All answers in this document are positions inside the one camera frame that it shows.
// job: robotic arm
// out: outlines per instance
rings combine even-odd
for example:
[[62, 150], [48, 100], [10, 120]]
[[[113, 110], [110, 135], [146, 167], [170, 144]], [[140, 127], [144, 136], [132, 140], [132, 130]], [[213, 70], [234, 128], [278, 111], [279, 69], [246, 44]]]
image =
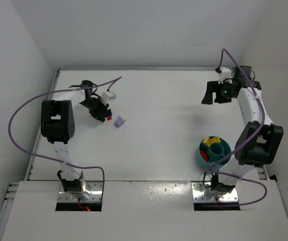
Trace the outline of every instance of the robotic arm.
[[[250, 78], [251, 67], [241, 66], [241, 68]], [[216, 69], [216, 71], [220, 75], [219, 81], [208, 82], [202, 104], [213, 104], [214, 92], [216, 94], [214, 102], [219, 104], [231, 102], [232, 98], [238, 99], [242, 118], [246, 126], [235, 145], [236, 148], [260, 126], [262, 120], [261, 110], [249, 83], [238, 68], [235, 68], [233, 78], [231, 77], [231, 70], [228, 68], [222, 67]], [[252, 84], [264, 108], [261, 98], [261, 85], [257, 81], [252, 81]], [[283, 128], [274, 125], [265, 108], [264, 112], [265, 121], [263, 128], [231, 158], [230, 162], [221, 169], [221, 172], [242, 178], [253, 168], [262, 167], [273, 162], [283, 136]], [[211, 190], [219, 195], [229, 193], [235, 188], [237, 181], [238, 179], [236, 178], [216, 173], [211, 178]]]
[[[84, 80], [81, 85], [72, 85], [70, 88], [93, 86], [96, 85], [89, 80]], [[93, 89], [85, 89], [66, 92], [57, 98], [42, 102], [41, 134], [52, 144], [60, 160], [70, 164], [74, 162], [74, 151], [69, 141], [75, 131], [73, 108], [81, 104], [88, 109], [92, 117], [104, 122], [105, 118], [112, 115], [107, 101], [115, 98], [113, 92], [105, 91], [100, 97]], [[87, 196], [87, 190], [82, 170], [67, 166], [65, 163], [61, 164], [61, 170], [57, 173], [63, 189], [83, 199], [85, 195]]]

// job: red object in bowl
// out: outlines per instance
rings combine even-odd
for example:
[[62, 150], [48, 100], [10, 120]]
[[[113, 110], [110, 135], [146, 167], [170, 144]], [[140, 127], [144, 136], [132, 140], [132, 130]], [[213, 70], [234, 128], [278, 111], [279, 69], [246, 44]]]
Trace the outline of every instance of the red object in bowl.
[[209, 162], [209, 157], [206, 155], [205, 151], [200, 151], [200, 154], [206, 162]]

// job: white tabletop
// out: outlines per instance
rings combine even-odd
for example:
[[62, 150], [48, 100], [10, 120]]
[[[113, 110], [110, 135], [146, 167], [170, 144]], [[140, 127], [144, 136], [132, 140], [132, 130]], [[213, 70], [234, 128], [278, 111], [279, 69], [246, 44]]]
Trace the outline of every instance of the white tabletop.
[[[187, 182], [107, 182], [102, 212], [55, 211], [59, 181], [21, 182], [3, 241], [288, 241], [275, 181], [262, 181], [267, 197], [241, 211], [194, 211]], [[239, 182], [241, 203], [263, 195]]]
[[[61, 71], [55, 89], [84, 79], [100, 84], [119, 76], [123, 78], [111, 88], [117, 95], [110, 102], [112, 121], [93, 119], [81, 105], [73, 110], [74, 163], [102, 166], [107, 180], [201, 180], [204, 170], [195, 159], [199, 142], [206, 136], [220, 136], [232, 148], [244, 129], [236, 99], [227, 104], [201, 104], [207, 81], [218, 79], [215, 71], [69, 70]], [[119, 114], [127, 122], [116, 128], [114, 120]], [[44, 137], [36, 152], [56, 157]], [[57, 180], [58, 170], [57, 163], [35, 158], [30, 180]], [[249, 175], [258, 178], [255, 170]], [[85, 170], [84, 176], [86, 180], [102, 179], [98, 170]]]

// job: teal bin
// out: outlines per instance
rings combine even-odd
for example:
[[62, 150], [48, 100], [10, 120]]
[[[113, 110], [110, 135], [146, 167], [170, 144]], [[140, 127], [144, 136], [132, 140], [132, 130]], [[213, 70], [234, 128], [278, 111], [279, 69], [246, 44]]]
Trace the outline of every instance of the teal bin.
[[[198, 161], [198, 164], [203, 169], [207, 169], [213, 163], [217, 162], [218, 160], [220, 160], [221, 158], [223, 158], [224, 156], [226, 156], [227, 154], [231, 152], [231, 148], [229, 144], [222, 138], [220, 138], [220, 140], [221, 142], [213, 143], [209, 147], [205, 145], [202, 141], [199, 144], [198, 149], [196, 151], [196, 159]], [[204, 160], [204, 158], [201, 156], [200, 151], [204, 151], [207, 154], [209, 158], [209, 162], [206, 162]], [[225, 160], [224, 162], [222, 162], [221, 165], [217, 165], [216, 169], [220, 169], [221, 167], [225, 166], [225, 164], [227, 164], [230, 159], [231, 157]]]

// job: white wall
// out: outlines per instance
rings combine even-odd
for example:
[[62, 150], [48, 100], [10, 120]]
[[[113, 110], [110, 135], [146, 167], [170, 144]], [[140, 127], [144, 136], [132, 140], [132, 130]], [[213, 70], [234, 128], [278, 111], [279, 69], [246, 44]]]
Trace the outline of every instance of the white wall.
[[270, 2], [244, 54], [243, 63], [253, 67], [271, 119], [284, 128], [276, 158], [268, 167], [277, 175], [288, 215], [288, 1]]
[[239, 59], [268, 0], [12, 3], [40, 51], [57, 69], [215, 66], [223, 47]]
[[[10, 0], [0, 0], [0, 210], [10, 181], [24, 178], [28, 156], [17, 150], [7, 133], [14, 110], [29, 97], [50, 89], [54, 73], [42, 57]], [[40, 102], [15, 119], [16, 140], [32, 149]]]

